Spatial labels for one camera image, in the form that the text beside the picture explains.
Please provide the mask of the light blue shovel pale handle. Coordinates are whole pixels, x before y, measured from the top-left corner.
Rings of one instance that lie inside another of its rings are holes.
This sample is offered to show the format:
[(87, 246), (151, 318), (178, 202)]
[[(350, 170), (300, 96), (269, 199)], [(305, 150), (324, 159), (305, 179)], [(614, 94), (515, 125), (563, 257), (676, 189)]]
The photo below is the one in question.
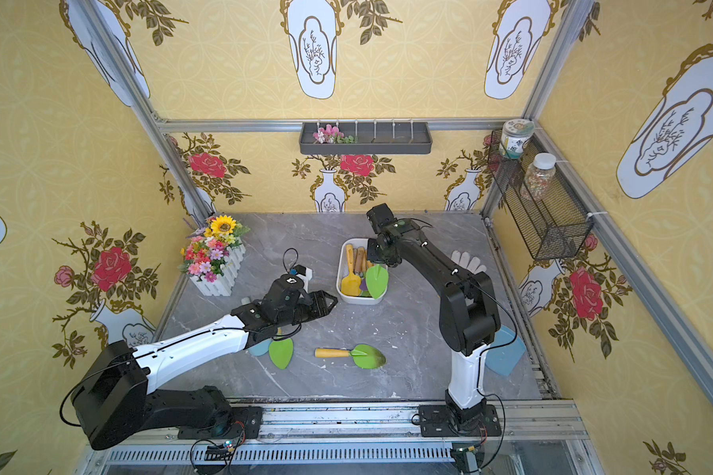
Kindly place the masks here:
[(273, 340), (271, 338), (269, 340), (264, 340), (263, 342), (249, 348), (248, 352), (251, 356), (262, 357), (269, 353), (269, 348), (271, 347), (272, 342)]

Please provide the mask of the purple shovel pink handle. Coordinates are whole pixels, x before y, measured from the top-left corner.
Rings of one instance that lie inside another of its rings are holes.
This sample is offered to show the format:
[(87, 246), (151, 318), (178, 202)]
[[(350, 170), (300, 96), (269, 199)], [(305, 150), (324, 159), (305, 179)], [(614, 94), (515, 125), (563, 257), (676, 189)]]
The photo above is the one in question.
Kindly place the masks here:
[(364, 298), (370, 298), (372, 295), (370, 294), (370, 291), (368, 290), (368, 285), (366, 285), (366, 279), (362, 279), (360, 281), (360, 297)]

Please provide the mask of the green shovel yellow handle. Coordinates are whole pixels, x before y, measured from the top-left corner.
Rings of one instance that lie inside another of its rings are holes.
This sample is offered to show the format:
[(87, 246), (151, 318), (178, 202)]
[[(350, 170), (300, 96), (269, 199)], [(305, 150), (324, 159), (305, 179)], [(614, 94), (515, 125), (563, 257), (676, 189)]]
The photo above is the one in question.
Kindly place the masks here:
[(372, 265), (364, 277), (368, 293), (374, 299), (380, 299), (386, 292), (389, 281), (387, 269), (382, 264)]
[(293, 358), (293, 354), (294, 342), (291, 338), (273, 340), (269, 346), (269, 358), (278, 369), (287, 369)]

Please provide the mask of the light green trowel wooden handle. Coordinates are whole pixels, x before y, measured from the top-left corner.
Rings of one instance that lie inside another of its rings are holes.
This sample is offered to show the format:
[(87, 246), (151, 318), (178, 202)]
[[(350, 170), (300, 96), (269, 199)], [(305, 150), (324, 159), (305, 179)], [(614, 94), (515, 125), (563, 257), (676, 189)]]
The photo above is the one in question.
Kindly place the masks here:
[(355, 271), (358, 276), (364, 275), (366, 271), (366, 249), (364, 247), (359, 247), (356, 250)]

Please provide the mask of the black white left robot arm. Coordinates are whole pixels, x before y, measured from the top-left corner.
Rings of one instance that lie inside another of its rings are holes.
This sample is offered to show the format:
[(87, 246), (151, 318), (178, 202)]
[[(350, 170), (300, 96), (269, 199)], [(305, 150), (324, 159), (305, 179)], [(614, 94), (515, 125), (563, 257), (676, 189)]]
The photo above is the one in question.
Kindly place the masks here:
[(207, 362), (271, 340), (282, 327), (299, 328), (327, 317), (337, 303), (326, 291), (309, 291), (301, 276), (283, 274), (265, 297), (204, 327), (135, 348), (124, 340), (113, 342), (69, 392), (79, 427), (94, 450), (149, 429), (176, 428), (185, 439), (249, 431), (257, 418), (233, 409), (217, 387), (186, 391), (164, 386)]

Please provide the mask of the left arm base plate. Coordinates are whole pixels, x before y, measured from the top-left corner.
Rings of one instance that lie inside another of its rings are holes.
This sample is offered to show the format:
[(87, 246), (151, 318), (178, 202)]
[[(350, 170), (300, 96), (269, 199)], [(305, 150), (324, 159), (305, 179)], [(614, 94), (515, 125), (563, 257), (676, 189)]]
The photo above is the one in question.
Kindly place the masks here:
[(178, 439), (257, 439), (263, 422), (263, 408), (258, 406), (235, 407), (219, 418), (217, 425), (208, 429), (182, 427)]

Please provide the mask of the yellow scoop with yellow handle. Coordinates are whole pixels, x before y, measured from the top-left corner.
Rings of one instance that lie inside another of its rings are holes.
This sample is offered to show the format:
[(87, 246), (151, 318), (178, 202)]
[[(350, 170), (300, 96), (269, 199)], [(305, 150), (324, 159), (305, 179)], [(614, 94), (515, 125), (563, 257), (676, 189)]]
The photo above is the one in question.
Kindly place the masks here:
[(357, 247), (348, 243), (345, 247), (345, 272), (341, 280), (341, 292), (345, 296), (360, 297), (360, 276), (356, 274), (355, 263), (357, 258)]

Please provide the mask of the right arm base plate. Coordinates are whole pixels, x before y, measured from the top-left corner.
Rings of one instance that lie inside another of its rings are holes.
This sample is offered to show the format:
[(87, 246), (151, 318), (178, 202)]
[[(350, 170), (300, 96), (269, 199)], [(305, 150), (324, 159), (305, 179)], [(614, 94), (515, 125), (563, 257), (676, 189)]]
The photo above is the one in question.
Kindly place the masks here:
[(493, 405), (478, 404), (469, 409), (449, 405), (425, 405), (418, 408), (411, 423), (420, 428), (422, 437), (499, 437), (502, 427)]

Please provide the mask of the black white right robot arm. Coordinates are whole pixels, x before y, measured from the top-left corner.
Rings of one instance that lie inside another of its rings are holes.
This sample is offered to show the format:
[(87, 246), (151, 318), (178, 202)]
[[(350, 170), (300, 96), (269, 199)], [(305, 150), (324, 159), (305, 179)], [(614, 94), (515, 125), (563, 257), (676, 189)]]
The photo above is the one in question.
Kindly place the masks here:
[(440, 332), (453, 352), (447, 407), (459, 425), (480, 418), (486, 403), (485, 358), (501, 329), (491, 278), (453, 262), (426, 237), (418, 221), (395, 217), (385, 204), (367, 211), (366, 217), (376, 233), (368, 240), (368, 259), (389, 267), (407, 262), (437, 292)]

